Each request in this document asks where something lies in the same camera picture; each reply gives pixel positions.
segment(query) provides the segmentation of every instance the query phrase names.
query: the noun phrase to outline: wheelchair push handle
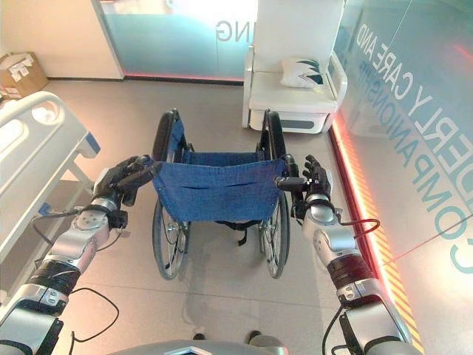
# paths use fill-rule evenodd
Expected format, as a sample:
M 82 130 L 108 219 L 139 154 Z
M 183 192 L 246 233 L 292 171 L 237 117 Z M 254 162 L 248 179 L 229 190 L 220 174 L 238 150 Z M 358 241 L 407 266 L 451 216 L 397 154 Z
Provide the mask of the wheelchair push handle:
M 148 168 L 139 172 L 135 172 L 117 183 L 117 189 L 122 192 L 130 192 L 138 190 L 141 186 L 146 185 L 153 180 L 161 169 L 161 164 L 153 163 Z
M 277 177 L 276 187 L 282 191 L 304 192 L 308 182 L 303 177 Z

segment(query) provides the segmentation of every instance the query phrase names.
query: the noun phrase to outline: black joint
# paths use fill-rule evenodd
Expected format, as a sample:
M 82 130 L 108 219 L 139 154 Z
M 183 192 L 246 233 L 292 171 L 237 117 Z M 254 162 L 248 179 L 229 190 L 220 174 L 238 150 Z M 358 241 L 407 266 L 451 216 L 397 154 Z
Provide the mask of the black joint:
M 119 228 L 123 229 L 126 228 L 128 225 L 128 212 L 127 211 L 120 211 L 115 210 L 107 215 L 109 218 L 109 227 L 110 229 Z
M 334 259 L 328 264 L 327 270 L 337 290 L 359 280 L 374 278 L 361 255 L 347 255 Z
M 80 277 L 76 267 L 55 260 L 47 260 L 30 277 L 27 283 L 53 288 L 69 296 Z

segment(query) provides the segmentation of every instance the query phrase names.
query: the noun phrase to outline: tiled floor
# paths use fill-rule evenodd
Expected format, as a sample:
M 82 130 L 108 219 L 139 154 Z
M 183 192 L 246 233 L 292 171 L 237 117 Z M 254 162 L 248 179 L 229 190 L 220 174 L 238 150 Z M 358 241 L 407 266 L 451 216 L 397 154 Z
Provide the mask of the tiled floor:
M 150 153 L 161 114 L 179 109 L 186 137 L 197 151 L 252 151 L 259 133 L 241 127 L 242 88 L 150 81 L 52 81 L 59 95 L 101 145 L 94 160 L 78 159 L 95 179 L 102 168 L 131 155 Z M 346 210 L 327 135 L 285 135 L 299 165 L 311 153 L 335 175 L 333 201 Z M 76 344 L 74 354 L 107 354 L 170 339 L 242 342 L 253 329 L 280 338 L 292 354 L 320 354 L 321 339 L 338 308 L 334 287 L 315 258 L 311 242 L 291 223 L 284 273 L 273 280 L 259 254 L 256 231 L 238 247 L 240 233 L 216 223 L 194 223 L 185 268 L 173 281 L 161 279 L 152 254 L 153 187 L 143 187 L 129 209 L 130 235 L 94 259 L 78 286 L 103 292 L 120 308 L 105 334 Z M 67 354 L 69 333 L 87 337 L 102 329 L 114 310 L 92 294 L 74 294 L 54 354 Z M 328 345 L 343 344 L 338 325 Z

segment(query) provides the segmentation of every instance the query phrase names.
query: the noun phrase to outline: black cable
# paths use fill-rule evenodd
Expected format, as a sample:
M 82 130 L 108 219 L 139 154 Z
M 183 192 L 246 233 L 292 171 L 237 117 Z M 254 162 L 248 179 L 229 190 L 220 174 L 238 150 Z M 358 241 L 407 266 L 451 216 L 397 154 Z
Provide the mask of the black cable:
M 99 251 L 103 251 L 103 250 L 105 250 L 105 249 L 110 248 L 111 246 L 113 246 L 113 245 L 117 242 L 118 238 L 120 238 L 120 236 L 121 236 L 122 233 L 123 233 L 123 230 L 120 230 L 120 231 L 118 232 L 118 234 L 117 234 L 117 237 L 113 240 L 113 242 L 111 242 L 111 243 L 110 243 L 109 245 L 107 245 L 107 246 L 104 246 L 103 248 L 97 249 L 97 253 L 98 253 Z
M 337 216 L 338 222 L 340 223 L 341 226 L 354 226 L 356 224 L 362 224 L 362 223 L 374 223 L 375 224 L 370 229 L 367 229 L 366 231 L 363 231 L 362 233 L 355 234 L 355 236 L 353 237 L 355 239 L 361 237 L 362 235 L 366 235 L 366 234 L 371 233 L 372 231 L 375 231 L 381 225 L 381 221 L 377 218 L 366 218 L 366 219 L 363 219 L 363 220 L 351 220 L 350 222 L 342 222 L 341 221 L 341 215 L 337 214 L 336 216 Z
M 293 205 L 292 209 L 291 209 L 291 213 L 296 216 L 296 205 Z M 296 220 L 297 224 L 299 224 L 301 227 L 302 227 L 302 221 L 299 220 L 297 217 L 294 217 L 294 219 Z
M 333 324 L 334 324 L 335 321 L 337 320 L 337 318 L 338 318 L 338 316 L 340 315 L 341 311 L 343 311 L 343 307 L 342 307 L 342 306 L 340 306 L 340 308 L 337 310 L 337 313 L 335 313 L 335 316 L 333 316 L 332 320 L 330 321 L 330 324 L 329 324 L 328 327 L 327 327 L 327 330 L 325 331 L 324 339 L 322 340 L 322 355 L 326 355 L 325 347 L 326 347 L 326 345 L 327 345 L 328 334 L 330 333 L 330 330 L 332 329 Z
M 332 355 L 337 355 L 335 352 L 336 352 L 337 350 L 341 350 L 341 349 L 348 349 L 348 345 L 337 345 L 337 346 L 334 346 L 334 347 L 332 348 L 332 351 L 331 351 Z
M 79 291 L 90 291 L 90 292 L 93 292 L 94 294 L 97 294 L 98 296 L 102 297 L 108 303 L 110 303 L 113 306 L 113 308 L 115 308 L 115 310 L 117 311 L 117 315 L 115 316 L 115 319 L 110 324 L 108 324 L 102 331 L 99 331 L 95 335 L 92 335 L 91 337 L 88 337 L 86 339 L 76 338 L 75 337 L 75 332 L 72 331 L 71 332 L 72 341 L 71 341 L 71 347 L 69 349 L 69 355 L 72 355 L 72 350 L 74 349 L 74 342 L 88 342 L 89 340 L 92 340 L 92 339 L 98 337 L 99 335 L 103 334 L 105 331 L 109 330 L 109 328 L 112 327 L 115 324 L 115 322 L 117 322 L 118 316 L 120 315 L 120 310 L 118 309 L 117 305 L 115 305 L 109 298 L 105 297 L 100 292 L 98 292 L 96 290 L 93 290 L 91 288 L 88 288 L 88 287 L 82 287 L 82 288 L 78 288 L 77 290 L 74 290 L 73 292 L 71 292 L 71 294 L 74 294 L 74 293 L 79 292 Z
M 54 243 L 48 239 L 48 237 L 46 237 L 43 232 L 41 232 L 38 227 L 36 226 L 36 221 L 37 220 L 43 220 L 43 219 L 46 219 L 46 218 L 62 218 L 62 217 L 68 217 L 68 216 L 72 216 L 74 214 L 77 214 L 78 213 L 78 210 L 77 209 L 71 209 L 67 212 L 63 212 L 63 213 L 53 213 L 53 214 L 46 214 L 45 216 L 38 216 L 38 217 L 34 217 L 31 222 L 30 222 L 30 225 L 32 226 L 33 230 L 38 233 L 38 235 L 41 237 L 42 240 L 44 240 L 46 243 L 48 243 L 50 246 L 53 246 Z

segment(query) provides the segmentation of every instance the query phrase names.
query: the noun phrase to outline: blue wheelchair seat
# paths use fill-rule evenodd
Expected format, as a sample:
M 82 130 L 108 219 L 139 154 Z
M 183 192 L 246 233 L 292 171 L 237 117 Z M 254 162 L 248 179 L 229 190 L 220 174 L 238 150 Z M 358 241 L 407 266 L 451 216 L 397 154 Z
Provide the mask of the blue wheelchair seat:
M 265 160 L 262 150 L 192 152 L 180 118 L 171 125 L 166 155 L 174 159 L 161 163 L 153 184 L 173 219 L 242 222 L 267 220 L 273 213 L 279 196 L 274 179 L 285 170 L 282 158 Z

